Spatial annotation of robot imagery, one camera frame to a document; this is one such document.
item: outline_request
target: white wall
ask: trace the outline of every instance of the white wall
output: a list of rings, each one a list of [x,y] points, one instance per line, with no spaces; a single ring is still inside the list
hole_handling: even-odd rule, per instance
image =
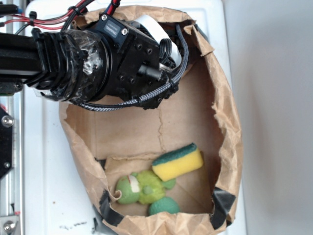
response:
[[[249,235],[313,234],[313,1],[225,0]]]

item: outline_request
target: black bracket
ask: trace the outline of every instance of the black bracket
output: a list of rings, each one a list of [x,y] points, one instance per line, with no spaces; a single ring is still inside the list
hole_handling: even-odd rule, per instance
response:
[[[0,108],[0,179],[12,168],[14,119]]]

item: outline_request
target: sponge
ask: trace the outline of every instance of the sponge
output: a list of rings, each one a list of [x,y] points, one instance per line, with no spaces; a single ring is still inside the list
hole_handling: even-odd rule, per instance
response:
[[[174,179],[201,166],[203,159],[194,143],[165,153],[152,162],[152,170],[163,181]]]

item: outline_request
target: brown paper bag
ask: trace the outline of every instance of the brown paper bag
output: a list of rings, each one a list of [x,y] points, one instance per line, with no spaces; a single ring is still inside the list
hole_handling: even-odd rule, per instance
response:
[[[90,12],[75,25],[99,19]],[[103,223],[121,235],[218,234],[235,219],[242,172],[241,126],[234,98],[213,48],[186,13],[167,8],[120,7],[114,16],[133,20],[147,14],[160,23],[180,23],[190,49],[190,66],[179,91],[154,110],[137,107],[108,113],[62,103],[60,120],[92,203]],[[118,100],[105,97],[98,103]],[[149,169],[153,159],[191,142],[203,152],[204,166],[177,177],[167,191],[181,208],[147,216],[147,206],[120,205],[119,177]],[[100,160],[106,160],[105,168]]]

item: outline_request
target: plush turtle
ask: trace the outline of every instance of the plush turtle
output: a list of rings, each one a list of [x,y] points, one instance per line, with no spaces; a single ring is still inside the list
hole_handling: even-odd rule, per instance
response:
[[[139,202],[151,204],[149,215],[159,212],[178,213],[179,205],[170,197],[165,197],[165,190],[175,186],[176,179],[162,181],[151,170],[132,173],[121,177],[116,185],[116,190],[121,191],[120,204]]]

